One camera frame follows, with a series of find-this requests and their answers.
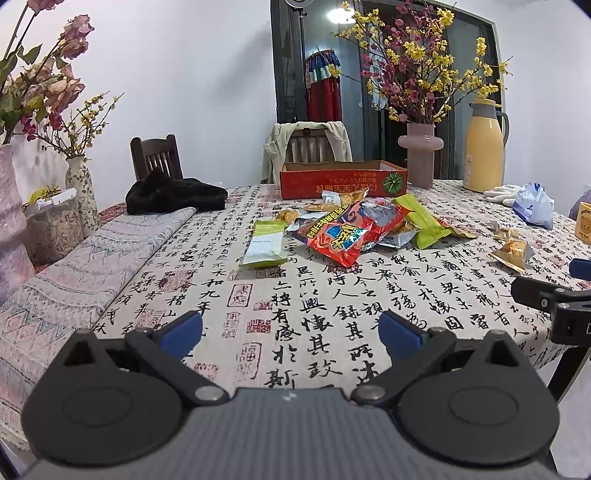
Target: calligraphy tablecloth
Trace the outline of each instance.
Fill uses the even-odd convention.
[[[198,310],[204,337],[184,362],[231,393],[240,386],[326,384],[349,392],[391,364],[377,330],[380,312],[388,309],[421,328],[447,327],[459,338],[504,329],[536,368],[556,358],[563,347],[548,339],[548,315],[515,304],[510,286],[517,274],[489,256],[502,242],[486,225],[519,222],[512,210],[484,202],[458,181],[410,192],[434,214],[482,236],[447,238],[423,251],[378,247],[349,269],[286,239],[286,264],[242,271],[238,261],[253,221],[309,202],[283,201],[275,186],[233,189],[226,210],[194,215],[163,245],[94,330],[100,338],[118,337]],[[572,220],[555,214],[554,230],[530,230],[537,254],[528,275],[576,290],[591,287],[568,274],[572,258],[591,258]]]

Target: white floral vase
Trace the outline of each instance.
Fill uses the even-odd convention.
[[[88,238],[100,228],[99,211],[96,208],[95,191],[92,189],[90,172],[84,165],[84,155],[67,158],[69,168],[66,172],[66,188],[77,191],[78,212],[84,238]]]

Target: green snack package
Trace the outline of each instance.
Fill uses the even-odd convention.
[[[430,247],[437,241],[445,238],[451,234],[451,230],[444,228],[439,224],[429,210],[427,210],[419,201],[410,193],[392,199],[392,203],[412,210],[405,218],[421,227],[419,233],[416,234],[415,240],[419,250]]]
[[[240,265],[264,268],[287,262],[283,253],[283,233],[287,224],[277,220],[255,222],[251,243]]]

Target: white gloves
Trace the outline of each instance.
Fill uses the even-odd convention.
[[[484,192],[487,202],[502,203],[506,207],[513,207],[517,193],[523,187],[519,185],[503,185]]]

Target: green wrapper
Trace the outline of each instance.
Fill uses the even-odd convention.
[[[412,210],[405,218],[421,228],[415,236],[417,248],[423,250],[428,248],[442,238],[451,234],[451,230],[443,228],[429,210],[427,210],[410,193],[394,198],[392,203]]]

